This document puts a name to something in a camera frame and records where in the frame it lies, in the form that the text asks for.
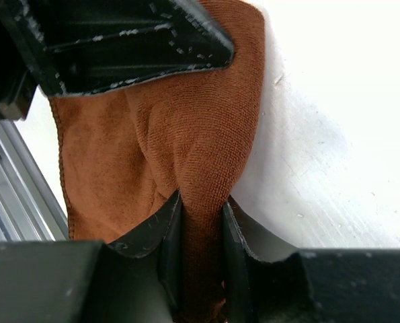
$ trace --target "microfiber cloth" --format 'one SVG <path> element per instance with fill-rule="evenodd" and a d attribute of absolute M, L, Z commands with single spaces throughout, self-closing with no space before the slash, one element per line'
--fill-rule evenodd
<path fill-rule="evenodd" d="M 111 242 L 180 190 L 182 310 L 215 322 L 225 302 L 220 212 L 247 163 L 264 77 L 264 18 L 239 0 L 201 0 L 235 43 L 224 70 L 106 94 L 51 98 L 72 239 Z"/>

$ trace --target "white surface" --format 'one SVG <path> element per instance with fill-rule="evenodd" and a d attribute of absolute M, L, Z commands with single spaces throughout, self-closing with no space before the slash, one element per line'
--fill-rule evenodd
<path fill-rule="evenodd" d="M 400 247 L 400 5 L 250 2 L 267 15 L 266 85 L 235 198 L 297 246 Z M 17 125 L 63 205 L 40 94 Z"/>
<path fill-rule="evenodd" d="M 59 148 L 56 125 L 50 105 L 37 89 L 26 121 L 17 121 L 16 127 L 22 135 L 50 189 L 65 215 L 67 208 L 59 180 Z"/>

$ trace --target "scratch mark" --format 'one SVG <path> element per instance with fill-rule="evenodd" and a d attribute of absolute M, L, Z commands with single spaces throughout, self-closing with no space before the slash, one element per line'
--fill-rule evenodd
<path fill-rule="evenodd" d="M 135 35 L 138 34 L 138 29 L 131 29 L 131 30 L 123 30 L 119 33 L 119 36 L 129 36 L 129 35 Z"/>
<path fill-rule="evenodd" d="M 283 76 L 284 76 L 284 75 L 281 74 L 279 77 L 277 77 L 277 78 L 274 80 L 274 82 L 273 82 L 274 86 L 277 86 L 277 85 L 280 83 L 280 81 L 282 81 Z"/>
<path fill-rule="evenodd" d="M 156 6 L 155 6 L 155 4 L 154 4 L 153 2 L 151 2 L 151 3 L 149 4 L 149 7 L 151 8 L 151 10 L 152 10 L 153 13 L 157 13 L 157 8 L 156 8 Z"/>
<path fill-rule="evenodd" d="M 170 29 L 171 25 L 170 24 L 160 24 L 155 26 L 155 30 L 160 30 L 160 29 Z"/>

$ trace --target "black plastic part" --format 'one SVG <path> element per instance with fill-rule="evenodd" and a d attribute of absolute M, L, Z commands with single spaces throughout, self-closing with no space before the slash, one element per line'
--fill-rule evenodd
<path fill-rule="evenodd" d="M 152 217 L 109 245 L 133 259 L 159 249 L 157 277 L 173 313 L 179 308 L 181 221 L 182 198 L 176 191 Z"/>
<path fill-rule="evenodd" d="M 175 192 L 156 214 L 110 245 L 0 244 L 0 322 L 172 322 L 181 211 Z"/>
<path fill-rule="evenodd" d="M 296 250 L 234 201 L 223 215 L 229 322 L 400 322 L 400 250 Z"/>
<path fill-rule="evenodd" d="M 234 53 L 195 0 L 0 0 L 0 20 L 47 96 L 222 69 Z"/>
<path fill-rule="evenodd" d="M 13 40 L 0 21 L 0 118 L 25 118 L 36 86 Z"/>

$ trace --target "metal frame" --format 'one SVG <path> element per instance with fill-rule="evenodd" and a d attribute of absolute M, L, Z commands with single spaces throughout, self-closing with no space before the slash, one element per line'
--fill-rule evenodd
<path fill-rule="evenodd" d="M 0 121 L 0 241 L 66 240 L 67 228 L 15 125 Z"/>

